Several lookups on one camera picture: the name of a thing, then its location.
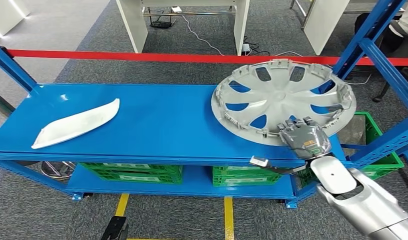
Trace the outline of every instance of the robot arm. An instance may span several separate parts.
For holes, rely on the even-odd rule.
[[[346,170],[332,156],[317,158],[310,167],[320,180],[318,194],[359,232],[376,240],[408,240],[408,213],[375,181],[355,168]],[[361,191],[347,191],[352,185]]]
[[[280,137],[295,154],[306,160],[319,184],[318,194],[342,214],[359,232],[375,240],[408,240],[408,213],[397,199],[355,168],[346,169],[329,155],[331,144],[326,133],[311,118],[280,124]],[[270,167],[268,161],[253,157],[251,164]],[[272,168],[274,172],[301,170]]]

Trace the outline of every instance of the wire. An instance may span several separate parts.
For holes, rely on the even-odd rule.
[[[303,57],[301,54],[296,53],[296,52],[294,52],[294,51],[282,52],[282,53],[279,53],[279,54],[277,54],[277,55],[275,55],[275,56],[281,56],[281,55],[284,55],[284,54],[295,54],[295,55],[297,55],[297,56]],[[365,82],[359,82],[359,83],[352,83],[352,82],[346,82],[346,81],[344,81],[344,82],[346,82],[346,83],[349,84],[349,85],[363,85],[363,84],[368,83],[371,77],[372,77],[372,75],[370,74],[370,76],[367,78],[367,80],[366,80]]]
[[[188,29],[189,29],[189,31],[190,31],[191,33],[195,34],[195,36],[196,36],[196,38],[197,38],[198,40],[201,40],[201,41],[203,41],[203,42],[206,42],[206,43],[208,44],[208,46],[210,46],[211,48],[217,50],[218,53],[219,53],[221,56],[224,56],[224,54],[222,54],[222,53],[220,52],[220,50],[218,50],[218,48],[212,46],[211,43],[209,43],[207,40],[204,40],[204,39],[200,38],[196,32],[192,31],[192,29],[191,29],[190,26],[189,26],[189,21],[185,18],[185,16],[182,16],[182,17],[183,17],[183,19],[185,19],[185,21],[188,23]]]
[[[244,36],[244,40],[243,43],[248,44],[249,48],[251,49],[251,51],[254,51],[254,54],[248,54],[246,56],[254,56],[254,55],[258,55],[258,54],[262,54],[262,53],[267,53],[267,56],[271,56],[271,53],[269,51],[259,51],[257,50],[260,47],[259,43],[253,43],[253,42],[249,42],[247,41],[248,37]]]
[[[294,51],[282,52],[282,53],[279,53],[279,54],[277,54],[277,55],[275,55],[275,56],[281,56],[281,55],[285,55],[285,54],[295,54],[295,55],[297,55],[297,56],[303,57],[301,54],[296,53],[296,52],[294,52]]]
[[[359,83],[352,83],[352,82],[346,82],[346,81],[344,81],[344,82],[346,82],[349,85],[363,85],[363,84],[368,83],[371,77],[372,77],[372,75],[370,74],[370,76],[367,78],[367,80],[365,82],[359,82]]]

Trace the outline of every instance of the gray robotic hand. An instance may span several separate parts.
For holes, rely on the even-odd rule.
[[[310,117],[294,121],[288,119],[285,123],[278,124],[280,138],[299,158],[314,159],[330,152],[332,145],[329,137]]]

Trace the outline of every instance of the red rope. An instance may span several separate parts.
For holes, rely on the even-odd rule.
[[[303,63],[334,65],[336,56],[233,56],[233,55],[195,55],[195,54],[165,54],[165,53],[131,53],[103,51],[47,51],[18,50],[8,52],[14,57],[51,58],[51,59],[87,59],[87,60],[125,60],[140,62],[172,62],[172,63],[208,63],[208,64],[256,64],[271,59],[291,59]],[[408,66],[408,58],[389,58],[394,66]],[[358,65],[373,65],[368,58],[362,58]]]

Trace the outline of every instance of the black chair leg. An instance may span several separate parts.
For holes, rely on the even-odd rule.
[[[385,83],[385,86],[383,87],[383,89],[382,89],[382,91],[380,92],[380,94],[377,95],[376,97],[374,97],[372,100],[373,100],[375,103],[380,103],[380,102],[382,101],[382,98],[385,96],[386,92],[388,91],[388,89],[389,89],[390,87],[391,87],[391,86],[389,85],[389,83],[386,82],[386,83]]]

